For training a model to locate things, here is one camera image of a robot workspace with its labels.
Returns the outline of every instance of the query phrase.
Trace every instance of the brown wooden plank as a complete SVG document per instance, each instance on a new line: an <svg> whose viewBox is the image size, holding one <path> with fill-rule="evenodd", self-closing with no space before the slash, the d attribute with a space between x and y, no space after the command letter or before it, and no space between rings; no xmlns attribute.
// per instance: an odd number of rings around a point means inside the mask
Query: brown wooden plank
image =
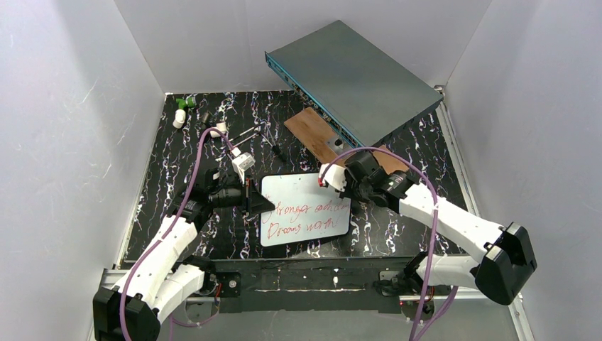
<svg viewBox="0 0 602 341"><path fill-rule="evenodd" d="M326 142L336 133L312 108L303 109L286 120L284 125L321 163L330 163L336 158L335 152L326 145ZM398 169L404 172L408 170L404 163L391 156L374 153L374 157L387 173L392 173ZM336 164L344 166L344 160L339 160Z"/></svg>

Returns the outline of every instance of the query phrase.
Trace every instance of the green object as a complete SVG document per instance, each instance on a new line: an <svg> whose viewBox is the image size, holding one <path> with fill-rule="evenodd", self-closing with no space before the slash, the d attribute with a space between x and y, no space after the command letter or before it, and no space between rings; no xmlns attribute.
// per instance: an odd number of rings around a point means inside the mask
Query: green object
<svg viewBox="0 0 602 341"><path fill-rule="evenodd" d="M182 110L186 108L192 108L197 105L197 100L194 96L190 96L187 99L176 98L175 101L177 102L177 108Z"/></svg>

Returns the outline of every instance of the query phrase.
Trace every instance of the white wall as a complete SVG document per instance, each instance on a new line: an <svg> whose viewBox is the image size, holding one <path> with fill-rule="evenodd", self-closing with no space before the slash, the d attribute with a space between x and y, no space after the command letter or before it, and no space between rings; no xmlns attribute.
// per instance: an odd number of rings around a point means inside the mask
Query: white wall
<svg viewBox="0 0 602 341"><path fill-rule="evenodd" d="M485 218L522 223L538 340L600 340L602 6L494 0L449 81Z"/></svg>
<svg viewBox="0 0 602 341"><path fill-rule="evenodd" d="M112 1L0 4L0 334L84 340L164 95Z"/></svg>
<svg viewBox="0 0 602 341"><path fill-rule="evenodd" d="M444 84L491 0L116 0L165 92L279 90L272 51L341 19L430 85Z"/></svg>

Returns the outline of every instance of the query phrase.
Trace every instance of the whiteboard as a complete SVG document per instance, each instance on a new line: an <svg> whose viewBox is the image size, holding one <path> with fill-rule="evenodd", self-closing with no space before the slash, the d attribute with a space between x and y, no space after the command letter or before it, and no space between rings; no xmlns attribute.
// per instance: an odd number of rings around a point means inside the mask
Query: whiteboard
<svg viewBox="0 0 602 341"><path fill-rule="evenodd" d="M265 247L349 231L351 200L318 185L318 173L268 175L261 194L276 206L261 213L260 243Z"/></svg>

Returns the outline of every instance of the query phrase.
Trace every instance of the black marble table surface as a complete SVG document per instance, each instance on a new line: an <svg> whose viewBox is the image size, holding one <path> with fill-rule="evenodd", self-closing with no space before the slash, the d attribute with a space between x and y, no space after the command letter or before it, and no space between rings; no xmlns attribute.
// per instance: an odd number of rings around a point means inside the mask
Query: black marble table surface
<svg viewBox="0 0 602 341"><path fill-rule="evenodd" d="M197 107L189 109L187 123L177 130L172 122L176 98L195 96ZM157 130L155 144L143 184L133 229L122 265L137 260L169 207L175 191L190 179L201 134L199 116L205 112L225 121L231 136L266 121L280 147L288 155L283 163L270 152L259 136L242 148L256 159L251 174L256 181L269 174L317 172L317 159L288 131L284 121L303 109L300 97L292 91L239 92L214 94L175 94L168 96ZM460 184L435 114L415 121L409 129L394 136L387 147L425 172L439 195L466 208ZM205 144L201 169L230 167L221 141ZM349 232L343 236L262 247L258 215L243 217L237 209L219 209L207 223L185 256L195 253L212 259L257 259L328 256L414 256L425 250L430 230L408 217L398 216L374 205L353 205ZM437 253L461 250L438 236Z"/></svg>

